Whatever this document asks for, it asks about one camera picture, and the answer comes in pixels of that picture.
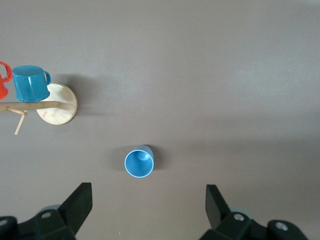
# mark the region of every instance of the wooden dowel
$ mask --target wooden dowel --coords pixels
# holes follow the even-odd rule
[[[0,113],[7,112],[7,107],[24,111],[24,110],[36,110],[36,109],[51,109],[58,108],[60,102],[58,101],[37,101],[37,102],[1,102]]]
[[[25,116],[28,114],[26,111],[21,111],[21,110],[18,110],[18,109],[9,107],[9,106],[7,106],[5,109],[7,109],[10,112],[14,112],[16,114],[21,114],[21,115],[25,115]]]
[[[20,121],[19,121],[19,124],[18,124],[18,126],[16,127],[16,130],[15,130],[14,135],[18,135],[18,134],[19,134],[19,131],[20,131],[20,129],[21,129],[22,123],[23,123],[24,120],[25,120],[26,115],[27,115],[27,114],[23,114],[23,115],[21,116]]]

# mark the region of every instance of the cup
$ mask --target cup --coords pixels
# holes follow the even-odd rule
[[[34,103],[49,97],[50,74],[39,66],[17,66],[13,70],[16,98],[22,102]]]
[[[5,87],[4,83],[7,83],[12,79],[12,70],[11,70],[11,67],[3,61],[0,61],[0,65],[3,65],[6,70],[5,78],[2,78],[0,74],[0,100],[2,100],[8,95],[9,91]]]
[[[144,178],[154,169],[154,154],[150,147],[138,146],[126,156],[124,166],[131,176]]]

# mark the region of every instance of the wooden peg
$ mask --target wooden peg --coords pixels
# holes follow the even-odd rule
[[[25,114],[22,114],[21,118],[20,118],[20,121],[19,121],[19,124],[18,126],[16,127],[16,130],[15,130],[15,133],[14,135],[18,135],[19,134],[19,131],[21,129],[21,126],[22,126],[22,123],[24,122],[25,120],[25,117],[27,115],[27,111],[24,111]]]
[[[26,111],[21,111],[21,110],[18,110],[18,109],[9,107],[9,106],[7,106],[5,109],[10,111],[10,112],[14,112],[14,113],[25,115],[25,116],[28,114]]]

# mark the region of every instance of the red mug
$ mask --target red mug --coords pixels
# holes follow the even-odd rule
[[[0,61],[0,65],[3,65],[6,70],[5,78],[2,78],[0,74],[0,100],[4,99],[8,95],[8,89],[5,87],[4,83],[9,82],[12,79],[12,69],[11,67],[3,61]]]

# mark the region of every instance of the cup rim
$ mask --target cup rim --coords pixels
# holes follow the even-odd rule
[[[127,158],[128,158],[128,156],[129,156],[130,154],[132,154],[132,153],[134,153],[134,152],[144,152],[144,153],[148,154],[148,155],[150,156],[150,158],[152,159],[152,167],[151,167],[150,171],[149,171],[147,174],[143,175],[143,176],[133,175],[133,174],[131,174],[131,172],[129,172],[128,169],[127,169],[127,164],[126,164]],[[125,159],[124,159],[124,167],[125,167],[125,170],[128,172],[128,174],[130,174],[131,176],[133,176],[133,177],[135,177],[135,178],[138,178],[138,179],[145,178],[146,176],[150,175],[150,174],[152,173],[152,171],[154,170],[154,166],[155,166],[154,158],[153,158],[148,152],[146,152],[145,150],[141,150],[141,149],[134,149],[134,150],[132,150],[131,152],[129,152],[129,153],[126,155],[126,157],[125,157]]]

